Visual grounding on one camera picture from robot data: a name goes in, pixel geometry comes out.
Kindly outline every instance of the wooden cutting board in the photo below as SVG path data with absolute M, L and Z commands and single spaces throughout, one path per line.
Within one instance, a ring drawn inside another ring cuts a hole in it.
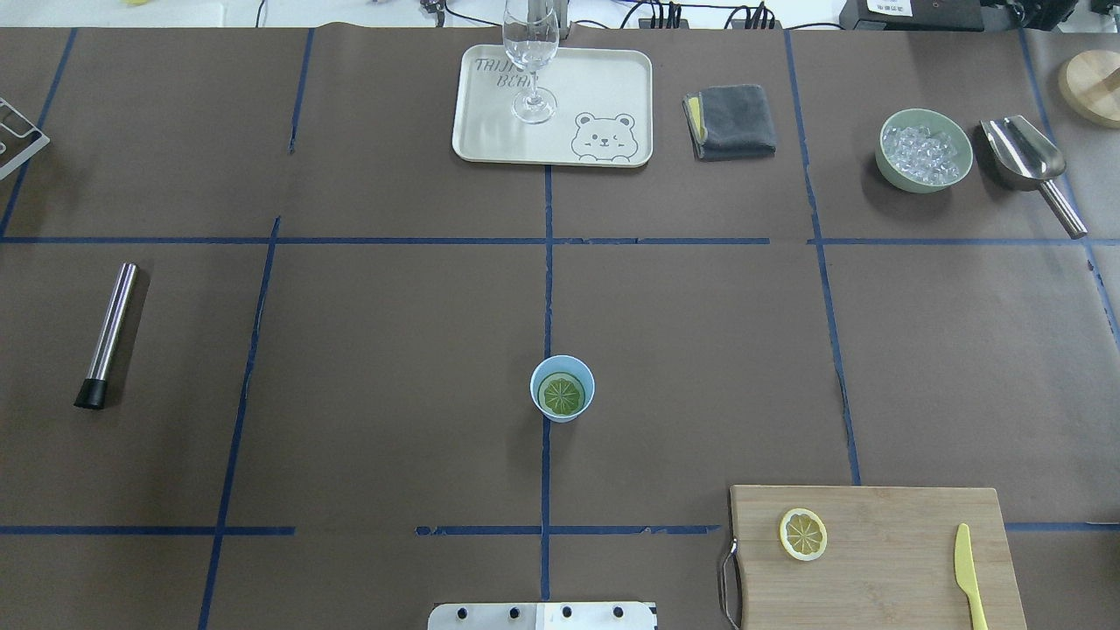
M 778 521 L 792 508 L 824 522 L 820 558 L 796 560 L 782 548 Z M 731 518 L 745 630 L 969 630 L 953 574 L 962 522 L 988 627 L 1027 628 L 993 489 L 732 485 Z

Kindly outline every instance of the power strip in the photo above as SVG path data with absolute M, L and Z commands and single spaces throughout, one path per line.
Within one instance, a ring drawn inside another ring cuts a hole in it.
M 734 20 L 731 20 L 731 25 L 728 27 L 728 29 L 729 30 L 767 30 L 769 28 L 773 28 L 775 30 L 782 30 L 782 22 L 778 21 L 778 20 L 774 20 L 774 26 L 773 27 L 768 26 L 769 25 L 769 20 L 767 20 L 766 24 L 767 24 L 767 28 L 766 29 L 764 29 L 762 27 L 752 29 L 752 28 L 747 28 L 747 20 L 734 19 Z
M 661 22 L 661 21 L 666 22 L 666 26 L 654 26 L 654 22 Z M 637 20 L 637 27 L 638 28 L 650 28 L 650 29 L 688 28 L 689 27 L 689 20 L 687 20 L 684 18 L 681 18 L 680 26 L 668 26 L 668 22 L 669 22 L 668 19 L 665 19 L 665 20 L 654 20 L 653 18 L 638 18 L 638 20 Z

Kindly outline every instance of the yellow knife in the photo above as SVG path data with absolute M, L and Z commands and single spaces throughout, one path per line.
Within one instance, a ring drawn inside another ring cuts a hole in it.
M 972 630 L 988 630 L 988 621 L 983 618 L 983 604 L 980 603 L 980 587 L 977 585 L 977 568 L 972 564 L 972 535 L 969 532 L 968 524 L 964 522 L 956 527 L 953 571 L 956 572 L 956 585 L 969 596 Z

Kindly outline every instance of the lemon slice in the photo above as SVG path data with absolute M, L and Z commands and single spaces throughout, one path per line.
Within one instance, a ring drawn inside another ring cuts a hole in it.
M 785 553 L 799 560 L 815 560 L 829 544 L 829 532 L 821 517 L 805 508 L 794 508 L 782 517 L 777 536 Z
M 541 381 L 536 399 L 553 414 L 570 416 L 584 406 L 584 386 L 567 372 L 556 372 Z

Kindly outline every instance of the white tray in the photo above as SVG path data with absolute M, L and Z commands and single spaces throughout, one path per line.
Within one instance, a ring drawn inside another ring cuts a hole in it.
M 0 99 L 0 179 L 31 159 L 49 141 L 38 127 Z
M 539 85 L 557 96 L 557 113 L 541 124 L 526 124 L 513 115 L 513 95 L 528 80 L 529 75 L 506 57 L 503 46 L 479 44 L 467 48 L 459 68 L 451 131 L 451 147 L 459 157 L 470 161 L 614 167 L 650 161 L 650 57 L 637 50 L 561 46 L 556 58 L 538 73 Z

